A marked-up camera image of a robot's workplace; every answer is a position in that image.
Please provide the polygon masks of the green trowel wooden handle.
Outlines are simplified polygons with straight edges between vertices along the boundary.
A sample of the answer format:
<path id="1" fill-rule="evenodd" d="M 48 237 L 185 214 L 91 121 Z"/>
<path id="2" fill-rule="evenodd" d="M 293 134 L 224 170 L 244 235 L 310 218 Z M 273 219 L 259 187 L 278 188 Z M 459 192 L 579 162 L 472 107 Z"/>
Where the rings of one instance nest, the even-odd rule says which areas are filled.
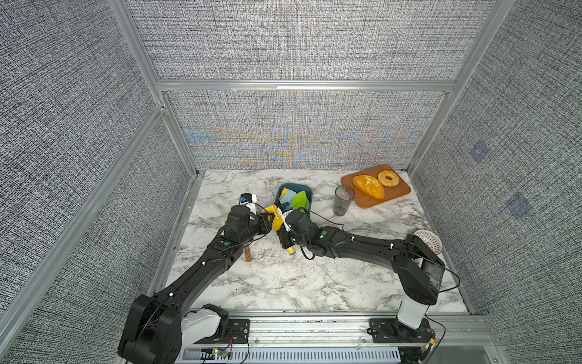
<path id="1" fill-rule="evenodd" d="M 293 200 L 290 203 L 290 206 L 292 207 L 292 209 L 297 210 L 297 209 L 309 209 L 309 199 L 307 197 L 307 193 L 305 191 L 301 191 L 299 193 L 296 194 L 296 196 L 293 198 Z"/>

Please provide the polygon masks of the light blue shovel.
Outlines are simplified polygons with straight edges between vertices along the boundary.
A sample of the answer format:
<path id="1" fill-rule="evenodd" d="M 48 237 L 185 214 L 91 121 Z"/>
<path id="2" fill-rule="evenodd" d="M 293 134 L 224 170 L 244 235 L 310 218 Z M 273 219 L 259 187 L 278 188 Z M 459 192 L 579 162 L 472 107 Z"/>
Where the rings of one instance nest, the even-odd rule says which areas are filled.
<path id="1" fill-rule="evenodd" d="M 291 203 L 295 196 L 296 196 L 295 191 L 283 188 L 279 198 L 280 205 L 283 205 L 285 203 Z"/>

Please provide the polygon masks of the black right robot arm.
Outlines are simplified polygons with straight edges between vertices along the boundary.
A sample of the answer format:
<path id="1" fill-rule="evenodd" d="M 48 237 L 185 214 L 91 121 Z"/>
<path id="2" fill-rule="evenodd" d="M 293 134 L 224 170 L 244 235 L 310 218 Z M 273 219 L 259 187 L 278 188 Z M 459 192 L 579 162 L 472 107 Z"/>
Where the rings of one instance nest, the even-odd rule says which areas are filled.
<path id="1" fill-rule="evenodd" d="M 350 234 L 341 227 L 318 226 L 300 209 L 285 215 L 277 236 L 284 249 L 308 250 L 309 259 L 354 259 L 394 271 L 405 293 L 396 319 L 408 329 L 419 329 L 425 313 L 438 301 L 446 267 L 416 235 L 385 240 Z"/>

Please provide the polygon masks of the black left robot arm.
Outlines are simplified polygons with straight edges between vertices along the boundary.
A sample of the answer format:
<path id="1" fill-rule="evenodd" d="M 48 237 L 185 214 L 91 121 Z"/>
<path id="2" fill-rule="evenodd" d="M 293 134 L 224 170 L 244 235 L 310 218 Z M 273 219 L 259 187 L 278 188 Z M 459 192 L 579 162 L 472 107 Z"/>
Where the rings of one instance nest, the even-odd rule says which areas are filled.
<path id="1" fill-rule="evenodd" d="M 244 247 L 272 230 L 274 213 L 248 206 L 230 209 L 202 256 L 165 289 L 133 301 L 118 345 L 131 363 L 173 363 L 183 347 L 182 321 L 194 301 L 241 257 Z"/>

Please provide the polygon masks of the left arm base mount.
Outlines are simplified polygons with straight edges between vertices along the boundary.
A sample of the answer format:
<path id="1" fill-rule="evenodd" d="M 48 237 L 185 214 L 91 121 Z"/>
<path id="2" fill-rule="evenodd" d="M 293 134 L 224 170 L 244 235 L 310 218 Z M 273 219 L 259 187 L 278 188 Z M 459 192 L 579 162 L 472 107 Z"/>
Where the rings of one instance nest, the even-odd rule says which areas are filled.
<path id="1" fill-rule="evenodd" d="M 211 336 L 202 338 L 197 332 L 189 333 L 183 331 L 183 343 L 185 345 L 194 344 L 218 344 L 226 346 L 232 344 L 246 344 L 249 339 L 251 321 L 247 318 L 229 319 L 226 324 L 218 326 L 217 331 Z"/>

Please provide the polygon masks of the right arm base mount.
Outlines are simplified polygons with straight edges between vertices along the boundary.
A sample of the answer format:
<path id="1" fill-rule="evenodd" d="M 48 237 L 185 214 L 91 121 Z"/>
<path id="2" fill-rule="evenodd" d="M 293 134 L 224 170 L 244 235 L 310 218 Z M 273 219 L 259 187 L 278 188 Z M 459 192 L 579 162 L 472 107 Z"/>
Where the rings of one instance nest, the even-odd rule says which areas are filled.
<path id="1" fill-rule="evenodd" d="M 397 318 L 371 318 L 368 324 L 366 332 L 376 344 L 428 344 L 435 339 L 435 332 L 426 318 L 421 320 L 418 329 L 411 329 Z"/>

